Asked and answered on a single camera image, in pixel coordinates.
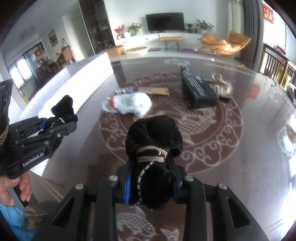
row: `tan string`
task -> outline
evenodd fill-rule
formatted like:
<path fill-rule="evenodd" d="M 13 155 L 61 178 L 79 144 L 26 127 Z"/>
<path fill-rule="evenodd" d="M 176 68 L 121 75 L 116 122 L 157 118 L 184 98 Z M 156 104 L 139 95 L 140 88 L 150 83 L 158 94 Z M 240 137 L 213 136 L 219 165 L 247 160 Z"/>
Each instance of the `tan string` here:
<path fill-rule="evenodd" d="M 8 129 L 9 129 L 9 119 L 8 119 L 7 127 L 5 128 L 4 132 L 0 135 L 0 145 L 3 145 L 8 133 Z"/>
<path fill-rule="evenodd" d="M 163 154 L 165 157 L 161 157 L 161 156 L 139 156 L 137 157 L 137 163 L 141 163 L 141 162 L 146 162 L 146 161 L 159 161 L 159 162 L 164 162 L 165 158 L 167 156 L 167 152 L 161 148 L 158 148 L 157 146 L 144 146 L 144 147 L 140 147 L 136 153 L 139 152 L 143 152 L 146 150 L 157 150 L 159 151 L 159 154 Z"/>

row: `white ceiling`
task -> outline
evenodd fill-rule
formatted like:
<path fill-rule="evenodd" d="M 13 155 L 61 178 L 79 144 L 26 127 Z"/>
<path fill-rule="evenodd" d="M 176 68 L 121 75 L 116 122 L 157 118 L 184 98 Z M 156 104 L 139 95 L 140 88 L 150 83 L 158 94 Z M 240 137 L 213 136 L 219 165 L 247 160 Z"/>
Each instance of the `white ceiling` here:
<path fill-rule="evenodd" d="M 4 40 L 1 47 L 3 57 L 32 36 L 38 34 L 40 38 L 59 17 L 67 15 L 77 7 L 78 0 L 37 0 L 22 14 Z M 22 39 L 21 33 L 32 26 L 35 30 Z"/>

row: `brown round rug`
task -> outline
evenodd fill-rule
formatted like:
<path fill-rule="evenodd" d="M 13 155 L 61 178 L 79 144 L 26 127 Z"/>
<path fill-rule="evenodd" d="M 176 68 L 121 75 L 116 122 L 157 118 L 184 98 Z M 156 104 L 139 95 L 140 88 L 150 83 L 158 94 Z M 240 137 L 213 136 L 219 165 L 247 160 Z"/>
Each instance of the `brown round rug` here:
<path fill-rule="evenodd" d="M 167 114 L 175 119 L 183 137 L 184 151 L 175 158 L 188 174 L 194 174 L 223 162 L 237 147 L 242 135 L 242 116 L 234 100 L 221 101 L 211 109 L 190 110 L 188 99 L 182 95 L 179 73 L 143 76 L 126 86 L 167 87 L 170 96 L 150 95 L 152 109 L 145 117 Z M 125 139 L 128 129 L 137 120 L 132 114 L 100 116 L 101 134 L 107 147 L 123 161 L 127 160 Z"/>

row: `red flowers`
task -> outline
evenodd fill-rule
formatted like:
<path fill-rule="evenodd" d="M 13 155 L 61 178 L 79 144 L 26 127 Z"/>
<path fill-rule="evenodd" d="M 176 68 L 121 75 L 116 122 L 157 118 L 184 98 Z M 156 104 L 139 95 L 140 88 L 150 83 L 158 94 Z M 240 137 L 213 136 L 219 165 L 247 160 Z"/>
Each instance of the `red flowers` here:
<path fill-rule="evenodd" d="M 122 34 L 122 32 L 124 31 L 124 27 L 126 25 L 125 24 L 122 24 L 121 27 L 117 26 L 116 29 L 114 29 L 114 31 L 117 33 L 117 34 Z"/>

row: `white door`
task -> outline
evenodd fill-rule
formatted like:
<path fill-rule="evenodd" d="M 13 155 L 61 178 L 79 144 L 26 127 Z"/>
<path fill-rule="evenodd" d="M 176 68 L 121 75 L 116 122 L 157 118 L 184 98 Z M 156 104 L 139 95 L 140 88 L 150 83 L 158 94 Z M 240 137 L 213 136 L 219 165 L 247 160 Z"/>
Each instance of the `white door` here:
<path fill-rule="evenodd" d="M 80 44 L 83 55 L 87 58 L 94 55 L 93 48 L 88 37 L 88 34 L 85 30 L 84 23 L 81 17 L 72 18 L 73 27 Z"/>

